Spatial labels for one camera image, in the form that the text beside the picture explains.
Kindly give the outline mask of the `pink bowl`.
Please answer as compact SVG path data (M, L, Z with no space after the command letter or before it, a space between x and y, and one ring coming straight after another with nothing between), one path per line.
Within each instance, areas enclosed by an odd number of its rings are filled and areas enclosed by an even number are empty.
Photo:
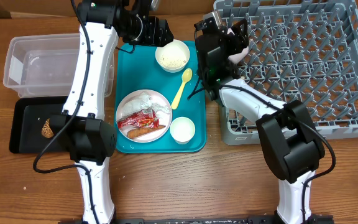
M247 31L232 26L228 28L229 36L229 56L228 59L233 64L238 64L249 53L249 38Z

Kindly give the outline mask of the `white bowl with rice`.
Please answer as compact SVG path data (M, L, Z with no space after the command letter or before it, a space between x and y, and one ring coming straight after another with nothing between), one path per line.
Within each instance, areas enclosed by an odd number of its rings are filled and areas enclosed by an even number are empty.
M184 42L174 39L164 47L157 47L155 59L163 70L176 73L183 70L189 62L190 50Z

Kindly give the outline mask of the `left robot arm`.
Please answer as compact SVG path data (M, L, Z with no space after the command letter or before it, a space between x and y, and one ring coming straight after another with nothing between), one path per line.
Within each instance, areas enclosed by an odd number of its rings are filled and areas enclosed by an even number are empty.
M104 98L109 66L117 42L135 47L164 47L173 41L166 20L150 16L158 8L153 0L82 1L71 6L80 23L80 49L70 94L62 112L50 117L52 140L33 162L38 173L52 173L69 166L43 170L40 158L57 142L73 160L81 181L84 213L81 223L112 223L115 206L109 183L109 159L116 148L116 129L105 122Z

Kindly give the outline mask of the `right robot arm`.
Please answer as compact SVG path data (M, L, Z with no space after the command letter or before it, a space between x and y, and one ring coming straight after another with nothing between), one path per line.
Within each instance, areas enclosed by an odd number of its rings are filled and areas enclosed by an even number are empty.
M316 173L329 151L317 132L306 106L299 100L275 100L249 86L237 73L237 64L249 52L247 20L223 25L219 12L195 24L198 83L210 100L237 111L257 127L265 162L278 179L279 203L269 223L333 223L332 216L315 215L310 209L312 180L330 173Z

